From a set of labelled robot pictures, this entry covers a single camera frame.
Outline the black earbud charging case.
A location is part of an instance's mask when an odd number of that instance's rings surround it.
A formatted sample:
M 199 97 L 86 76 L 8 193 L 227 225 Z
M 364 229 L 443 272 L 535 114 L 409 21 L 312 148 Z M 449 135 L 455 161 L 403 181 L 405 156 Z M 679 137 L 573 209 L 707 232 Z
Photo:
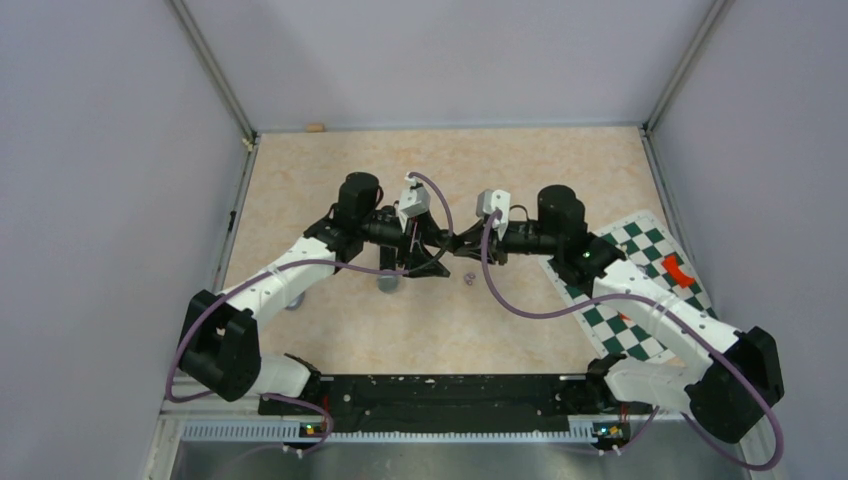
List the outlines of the black earbud charging case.
M 453 253 L 457 247 L 457 243 L 459 242 L 458 237 L 455 234 L 445 234 L 439 240 L 439 250 L 437 251 L 434 259 L 439 261 L 445 254 Z

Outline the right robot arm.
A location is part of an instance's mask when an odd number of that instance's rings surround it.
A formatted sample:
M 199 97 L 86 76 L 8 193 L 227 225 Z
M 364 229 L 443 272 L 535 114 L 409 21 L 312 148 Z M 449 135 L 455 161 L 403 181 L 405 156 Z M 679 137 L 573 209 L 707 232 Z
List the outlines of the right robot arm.
M 477 198 L 469 242 L 496 301 L 511 313 L 535 313 L 510 304 L 488 270 L 510 254 L 541 255 L 553 274 L 585 296 L 585 301 L 547 312 L 545 318 L 600 304 L 615 310 L 675 353 L 682 366 L 652 364 L 625 354 L 610 354 L 591 368 L 589 404 L 612 412 L 623 402 L 675 410 L 709 436 L 740 442 L 761 420 L 770 424 L 776 444 L 785 442 L 774 406 L 785 394 L 775 338 L 759 326 L 742 331 L 687 303 L 647 276 L 624 251 L 589 231 L 585 206 L 565 185 L 550 185 L 538 196 L 535 220 L 509 219 L 511 196 L 487 189 Z

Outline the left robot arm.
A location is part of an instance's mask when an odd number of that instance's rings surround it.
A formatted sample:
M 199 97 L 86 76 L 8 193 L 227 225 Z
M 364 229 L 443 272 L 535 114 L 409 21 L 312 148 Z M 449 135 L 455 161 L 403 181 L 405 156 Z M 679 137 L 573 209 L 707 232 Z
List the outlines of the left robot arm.
M 405 183 L 397 206 L 382 206 L 383 189 L 376 176 L 349 174 L 327 213 L 280 257 L 220 293 L 195 294 L 169 367 L 167 399 L 187 402 L 173 392 L 175 374 L 182 371 L 205 386 L 204 396 L 215 394 L 232 402 L 246 394 L 281 395 L 297 413 L 314 410 L 321 388 L 311 380 L 313 368 L 291 355 L 262 353 L 259 335 L 310 287 L 352 269 L 366 243 L 391 248 L 402 257 L 402 269 L 376 270 L 376 275 L 448 276 L 439 255 L 424 249 L 430 244 L 440 253 L 447 250 L 453 230 L 440 229 L 429 212 L 432 196 L 442 204 L 447 200 L 421 173 L 407 173 Z

